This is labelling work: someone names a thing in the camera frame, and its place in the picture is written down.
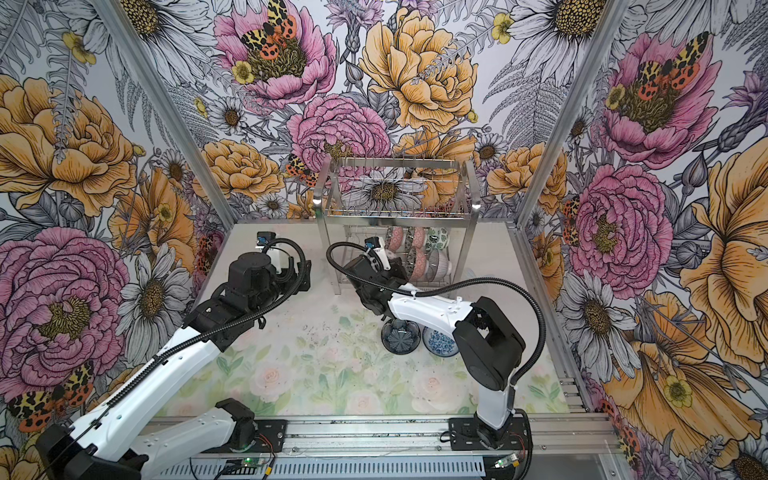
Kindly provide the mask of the dark blue floral bowl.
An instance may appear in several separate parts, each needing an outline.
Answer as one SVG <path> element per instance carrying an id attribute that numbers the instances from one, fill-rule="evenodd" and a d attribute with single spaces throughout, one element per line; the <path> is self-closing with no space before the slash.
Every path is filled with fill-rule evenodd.
<path id="1" fill-rule="evenodd" d="M 421 329 L 412 321 L 389 319 L 381 329 L 384 348 L 395 355 L 408 355 L 421 344 Z"/>

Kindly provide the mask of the purple striped bowl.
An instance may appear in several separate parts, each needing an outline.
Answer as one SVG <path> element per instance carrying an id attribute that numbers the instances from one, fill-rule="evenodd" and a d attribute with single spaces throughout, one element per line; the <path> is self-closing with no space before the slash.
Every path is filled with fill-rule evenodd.
<path id="1" fill-rule="evenodd" d="M 444 250 L 432 250 L 428 257 L 425 278 L 428 282 L 442 281 L 452 271 L 452 263 Z"/>

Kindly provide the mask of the green leaf pattern bowl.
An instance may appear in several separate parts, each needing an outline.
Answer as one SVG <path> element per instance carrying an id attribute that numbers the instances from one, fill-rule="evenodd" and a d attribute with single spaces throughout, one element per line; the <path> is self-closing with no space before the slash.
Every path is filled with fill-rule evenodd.
<path id="1" fill-rule="evenodd" d="M 450 232 L 447 228 L 430 227 L 427 230 L 424 249 L 426 252 L 445 250 L 450 243 Z"/>

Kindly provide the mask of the black white floral bowl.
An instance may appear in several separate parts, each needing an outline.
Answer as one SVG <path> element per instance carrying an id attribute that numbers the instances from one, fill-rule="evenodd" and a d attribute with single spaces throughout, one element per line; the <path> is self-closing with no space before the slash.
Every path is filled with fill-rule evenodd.
<path id="1" fill-rule="evenodd" d="M 405 251 L 412 249 L 423 250 L 426 243 L 427 229 L 424 227 L 407 227 L 405 230 Z"/>

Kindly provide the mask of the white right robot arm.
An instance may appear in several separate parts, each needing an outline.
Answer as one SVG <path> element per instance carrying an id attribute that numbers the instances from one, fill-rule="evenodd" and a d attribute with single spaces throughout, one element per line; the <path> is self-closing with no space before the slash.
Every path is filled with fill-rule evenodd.
<path id="1" fill-rule="evenodd" d="M 373 313 L 393 322 L 412 322 L 454 341 L 478 385 L 474 437 L 489 449 L 499 448 L 511 422 L 511 378 L 521 365 L 525 341 L 496 302 L 484 296 L 473 302 L 427 296 L 407 282 L 401 266 L 393 262 L 384 266 L 371 253 L 359 255 L 340 271 Z"/>

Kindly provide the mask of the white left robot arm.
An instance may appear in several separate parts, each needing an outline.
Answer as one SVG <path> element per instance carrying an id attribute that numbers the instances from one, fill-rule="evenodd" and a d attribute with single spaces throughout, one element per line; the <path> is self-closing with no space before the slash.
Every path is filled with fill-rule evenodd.
<path id="1" fill-rule="evenodd" d="M 228 278 L 185 318 L 183 327 L 136 375 L 70 426 L 54 425 L 36 448 L 50 479 L 150 479 L 211 449 L 266 444 L 254 412 L 228 398 L 207 412 L 145 435 L 143 429 L 180 388 L 266 315 L 311 285 L 301 248 L 279 260 L 279 243 L 240 255 Z"/>

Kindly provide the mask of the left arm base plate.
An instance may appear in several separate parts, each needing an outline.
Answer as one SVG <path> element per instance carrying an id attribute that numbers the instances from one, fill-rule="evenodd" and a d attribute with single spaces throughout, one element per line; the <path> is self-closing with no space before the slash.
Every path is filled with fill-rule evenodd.
<path id="1" fill-rule="evenodd" d="M 287 426 L 283 419 L 238 420 L 229 448 L 242 453 L 281 453 Z"/>

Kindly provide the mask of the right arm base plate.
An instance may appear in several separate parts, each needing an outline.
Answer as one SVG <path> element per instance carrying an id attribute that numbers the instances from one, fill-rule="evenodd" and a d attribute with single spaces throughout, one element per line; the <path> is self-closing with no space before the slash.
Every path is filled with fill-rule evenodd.
<path id="1" fill-rule="evenodd" d="M 520 416 L 510 416 L 500 430 L 473 417 L 448 419 L 448 441 L 453 451 L 522 451 L 530 447 L 528 429 Z"/>

